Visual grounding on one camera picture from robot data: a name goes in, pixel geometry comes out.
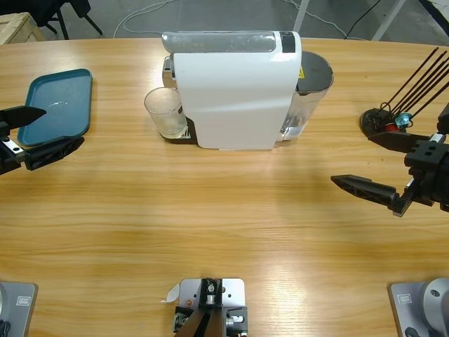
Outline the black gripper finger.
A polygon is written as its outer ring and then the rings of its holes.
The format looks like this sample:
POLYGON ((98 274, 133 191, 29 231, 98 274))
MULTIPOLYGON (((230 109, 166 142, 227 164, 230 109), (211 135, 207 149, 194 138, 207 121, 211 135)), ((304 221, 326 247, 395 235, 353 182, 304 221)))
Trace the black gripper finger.
POLYGON ((1 110, 1 122, 5 122, 9 129, 27 126, 46 114, 37 107, 17 106, 1 110))
POLYGON ((418 140, 428 141, 430 137, 400 131, 386 131, 373 134, 368 139, 388 150, 409 153, 418 140))
POLYGON ((373 182, 354 175, 331 176, 330 179, 342 190, 360 199, 386 206, 395 216, 402 217, 417 194, 417 181, 411 179, 400 195, 395 187, 373 182))
POLYGON ((25 166, 33 171, 64 159, 84 143, 84 137, 62 137, 26 150, 25 166))

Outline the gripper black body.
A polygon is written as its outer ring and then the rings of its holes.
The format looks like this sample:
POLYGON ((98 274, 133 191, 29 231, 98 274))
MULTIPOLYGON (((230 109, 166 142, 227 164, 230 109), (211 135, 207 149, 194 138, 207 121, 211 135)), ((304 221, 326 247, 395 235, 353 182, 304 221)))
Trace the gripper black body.
POLYGON ((18 169, 25 161, 27 152, 11 138, 11 129, 24 126, 20 122, 1 121, 1 175, 18 169))
POLYGON ((448 206, 448 144, 418 140, 404 164, 417 183, 415 201, 448 206))

